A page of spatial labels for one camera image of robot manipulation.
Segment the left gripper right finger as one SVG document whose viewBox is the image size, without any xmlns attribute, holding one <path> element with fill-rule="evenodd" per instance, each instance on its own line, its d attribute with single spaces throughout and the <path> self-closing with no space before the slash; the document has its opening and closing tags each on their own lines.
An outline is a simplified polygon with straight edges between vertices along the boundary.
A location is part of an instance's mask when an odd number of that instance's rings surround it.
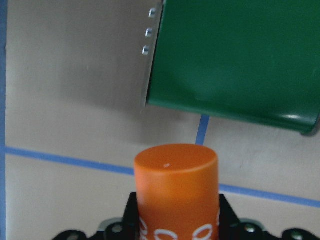
<svg viewBox="0 0 320 240">
<path fill-rule="evenodd" d="M 219 195 L 220 240 L 319 240 L 313 233 L 302 228 L 289 228 L 280 236 L 274 236 L 257 220 L 238 218 L 224 194 Z"/>
</svg>

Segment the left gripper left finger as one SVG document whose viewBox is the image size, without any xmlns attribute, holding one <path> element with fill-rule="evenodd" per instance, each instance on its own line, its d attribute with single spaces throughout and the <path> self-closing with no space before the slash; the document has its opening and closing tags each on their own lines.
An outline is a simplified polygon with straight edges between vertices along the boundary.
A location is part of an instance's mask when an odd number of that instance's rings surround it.
<svg viewBox="0 0 320 240">
<path fill-rule="evenodd" d="M 122 217 L 104 220 L 100 223 L 96 233 L 87 236 L 76 229 L 65 230 L 54 237 L 55 240 L 138 240 L 139 212 L 137 194 L 129 194 Z"/>
</svg>

